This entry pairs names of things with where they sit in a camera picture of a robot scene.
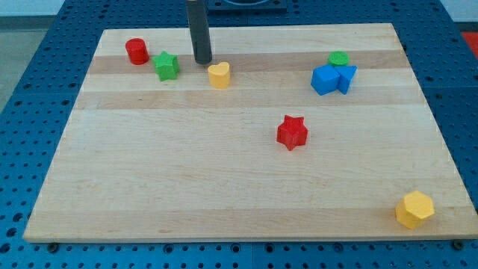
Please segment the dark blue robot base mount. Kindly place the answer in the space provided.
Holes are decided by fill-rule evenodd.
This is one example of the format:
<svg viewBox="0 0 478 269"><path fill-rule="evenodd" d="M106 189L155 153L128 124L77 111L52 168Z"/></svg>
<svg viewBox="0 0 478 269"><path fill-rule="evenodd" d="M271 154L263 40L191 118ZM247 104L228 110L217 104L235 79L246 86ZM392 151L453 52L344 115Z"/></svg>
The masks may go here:
<svg viewBox="0 0 478 269"><path fill-rule="evenodd" d="M206 0L209 13L286 11L288 0Z"/></svg>

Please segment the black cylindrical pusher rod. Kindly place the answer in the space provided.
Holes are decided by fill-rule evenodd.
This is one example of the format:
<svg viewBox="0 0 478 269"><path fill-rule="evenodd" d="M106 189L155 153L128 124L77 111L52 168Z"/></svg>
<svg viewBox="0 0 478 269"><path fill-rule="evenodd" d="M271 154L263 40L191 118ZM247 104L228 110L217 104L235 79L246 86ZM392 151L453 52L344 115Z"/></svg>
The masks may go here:
<svg viewBox="0 0 478 269"><path fill-rule="evenodd" d="M186 0L186 11L195 62L212 61L211 38L203 0Z"/></svg>

